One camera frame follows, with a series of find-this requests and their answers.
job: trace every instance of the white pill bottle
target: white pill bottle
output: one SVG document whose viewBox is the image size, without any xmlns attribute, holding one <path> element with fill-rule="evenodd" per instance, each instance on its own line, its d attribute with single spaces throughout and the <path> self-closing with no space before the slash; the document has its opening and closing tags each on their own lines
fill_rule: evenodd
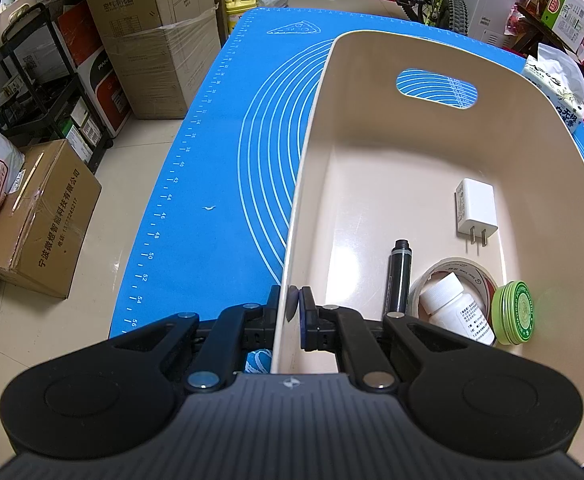
<svg viewBox="0 0 584 480">
<path fill-rule="evenodd" d="M 494 343 L 488 320 L 453 272 L 422 292 L 419 300 L 431 324 L 486 345 Z"/>
</svg>

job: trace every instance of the bottle label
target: bottle label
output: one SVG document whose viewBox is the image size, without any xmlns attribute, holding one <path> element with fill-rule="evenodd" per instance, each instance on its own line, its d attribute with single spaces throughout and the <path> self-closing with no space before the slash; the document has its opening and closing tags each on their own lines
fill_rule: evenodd
<svg viewBox="0 0 584 480">
<path fill-rule="evenodd" d="M 465 308 L 457 310 L 456 316 L 465 329 L 465 335 L 470 339 L 480 341 L 483 336 L 491 332 L 488 320 L 483 316 L 483 312 L 476 304 L 476 301 L 472 301 Z"/>
</svg>

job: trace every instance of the bin handle hole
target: bin handle hole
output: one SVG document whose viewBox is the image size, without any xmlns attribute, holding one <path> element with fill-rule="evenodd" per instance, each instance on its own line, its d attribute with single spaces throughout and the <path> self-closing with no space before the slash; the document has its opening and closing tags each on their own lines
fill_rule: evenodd
<svg viewBox="0 0 584 480">
<path fill-rule="evenodd" d="M 469 108 L 478 98 L 476 87 L 467 81 L 417 68 L 401 72 L 396 78 L 396 88 L 403 95 L 454 108 Z"/>
</svg>

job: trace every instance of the white bottle cap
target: white bottle cap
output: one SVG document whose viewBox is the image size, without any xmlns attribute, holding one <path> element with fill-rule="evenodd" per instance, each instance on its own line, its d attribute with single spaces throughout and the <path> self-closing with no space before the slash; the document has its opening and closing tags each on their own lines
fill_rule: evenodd
<svg viewBox="0 0 584 480">
<path fill-rule="evenodd" d="M 450 272 L 440 282 L 421 292 L 419 299 L 425 311 L 431 316 L 444 304 L 449 303 L 463 292 L 464 288 L 462 288 L 456 274 Z"/>
</svg>

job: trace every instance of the black marker pen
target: black marker pen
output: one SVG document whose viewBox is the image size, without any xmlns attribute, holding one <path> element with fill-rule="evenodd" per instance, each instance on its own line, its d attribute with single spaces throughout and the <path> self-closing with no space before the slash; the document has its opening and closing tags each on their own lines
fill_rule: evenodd
<svg viewBox="0 0 584 480">
<path fill-rule="evenodd" d="M 411 249 L 407 240 L 396 240 L 390 254 L 390 269 L 387 275 L 387 295 L 383 315 L 388 312 L 405 312 L 408 306 L 409 271 Z"/>
</svg>

